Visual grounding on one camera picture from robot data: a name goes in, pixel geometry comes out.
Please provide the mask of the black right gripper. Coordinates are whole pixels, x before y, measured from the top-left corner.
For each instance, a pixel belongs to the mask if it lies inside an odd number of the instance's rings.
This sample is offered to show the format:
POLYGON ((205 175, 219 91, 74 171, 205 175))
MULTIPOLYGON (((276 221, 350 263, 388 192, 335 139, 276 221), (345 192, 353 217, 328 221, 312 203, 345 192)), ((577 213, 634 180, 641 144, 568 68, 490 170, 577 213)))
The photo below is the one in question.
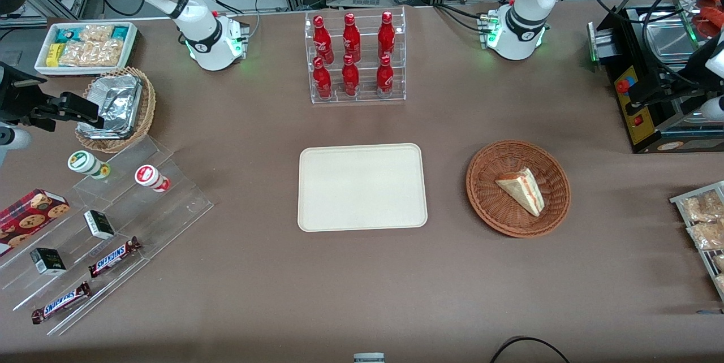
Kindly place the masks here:
POLYGON ((25 125, 55 131, 56 120, 85 123, 93 128, 103 128, 104 118, 100 107, 86 98, 64 92, 52 98, 52 105, 45 105, 48 98, 39 85, 46 79, 29 75, 10 65, 1 63, 1 121, 7 125, 25 125))

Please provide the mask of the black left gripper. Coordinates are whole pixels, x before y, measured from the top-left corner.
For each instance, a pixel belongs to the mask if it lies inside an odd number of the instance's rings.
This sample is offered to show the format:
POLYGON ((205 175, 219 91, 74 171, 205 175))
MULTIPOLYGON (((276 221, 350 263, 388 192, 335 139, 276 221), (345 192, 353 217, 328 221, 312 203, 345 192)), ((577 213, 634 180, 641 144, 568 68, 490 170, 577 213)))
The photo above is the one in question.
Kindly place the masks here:
POLYGON ((627 92, 629 102, 624 105, 625 116, 636 116, 644 108, 652 108, 655 113, 670 116, 689 116, 704 103, 704 94, 716 90, 716 41, 709 40, 691 54, 684 69, 678 71, 684 80, 676 79, 672 83, 672 93, 657 92, 642 97, 627 92))

